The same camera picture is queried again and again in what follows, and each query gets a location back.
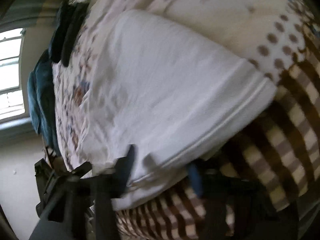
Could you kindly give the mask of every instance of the window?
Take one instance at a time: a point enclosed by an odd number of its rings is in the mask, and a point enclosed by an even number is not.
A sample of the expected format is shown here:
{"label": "window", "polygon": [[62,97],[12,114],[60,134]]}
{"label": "window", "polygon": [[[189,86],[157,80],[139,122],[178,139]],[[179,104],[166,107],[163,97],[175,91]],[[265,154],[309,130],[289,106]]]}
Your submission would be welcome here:
{"label": "window", "polygon": [[19,78],[22,31],[0,33],[0,120],[25,112]]}

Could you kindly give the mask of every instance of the wall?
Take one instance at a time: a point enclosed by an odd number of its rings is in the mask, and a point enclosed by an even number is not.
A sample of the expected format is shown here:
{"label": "wall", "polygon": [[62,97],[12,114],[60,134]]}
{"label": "wall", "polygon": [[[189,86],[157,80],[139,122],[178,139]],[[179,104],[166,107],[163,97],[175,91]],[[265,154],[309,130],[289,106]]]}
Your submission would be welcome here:
{"label": "wall", "polygon": [[38,222],[34,164],[44,157],[42,148],[36,135],[0,148],[0,203],[19,240],[27,240]]}
{"label": "wall", "polygon": [[44,50],[48,48],[53,32],[54,27],[49,26],[29,27],[26,30],[20,57],[20,84],[22,85],[23,100],[26,110],[23,117],[29,116],[27,95],[29,74],[35,68]]}

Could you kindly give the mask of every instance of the white garment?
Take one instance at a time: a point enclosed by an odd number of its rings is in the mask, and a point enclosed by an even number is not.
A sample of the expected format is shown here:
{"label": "white garment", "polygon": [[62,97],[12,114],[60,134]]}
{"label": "white garment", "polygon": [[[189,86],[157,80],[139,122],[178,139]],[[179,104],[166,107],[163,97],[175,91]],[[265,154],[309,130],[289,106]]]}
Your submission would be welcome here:
{"label": "white garment", "polygon": [[95,172],[137,146],[128,193],[137,206],[186,174],[261,113],[274,84],[252,64],[192,30],[144,11],[120,15],[106,34],[85,95],[77,155]]}

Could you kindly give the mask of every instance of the white cloth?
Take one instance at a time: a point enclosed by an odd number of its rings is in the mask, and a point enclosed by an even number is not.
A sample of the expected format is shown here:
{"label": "white cloth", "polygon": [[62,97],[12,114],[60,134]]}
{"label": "white cloth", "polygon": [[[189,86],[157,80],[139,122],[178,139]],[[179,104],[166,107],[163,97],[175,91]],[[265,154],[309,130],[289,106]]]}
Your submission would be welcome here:
{"label": "white cloth", "polygon": [[245,127],[276,87],[247,60],[162,17],[131,10],[110,30],[81,106],[77,154],[97,173],[137,146],[118,210],[181,180],[185,164]]}

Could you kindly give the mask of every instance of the brown and white checkered fabric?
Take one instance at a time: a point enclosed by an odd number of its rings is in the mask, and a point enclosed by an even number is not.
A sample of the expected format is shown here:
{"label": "brown and white checkered fabric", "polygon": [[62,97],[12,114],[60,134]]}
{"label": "brown and white checkered fabric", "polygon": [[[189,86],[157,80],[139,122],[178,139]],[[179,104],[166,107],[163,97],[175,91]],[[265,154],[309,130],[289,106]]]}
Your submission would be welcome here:
{"label": "brown and white checkered fabric", "polygon": [[[258,180],[279,211],[303,195],[320,176],[320,52],[305,17],[305,60],[283,69],[274,101],[231,138],[209,162],[230,177]],[[205,215],[188,179],[134,209],[117,213],[119,229],[146,239],[195,239]],[[234,214],[226,222],[233,233]]]}

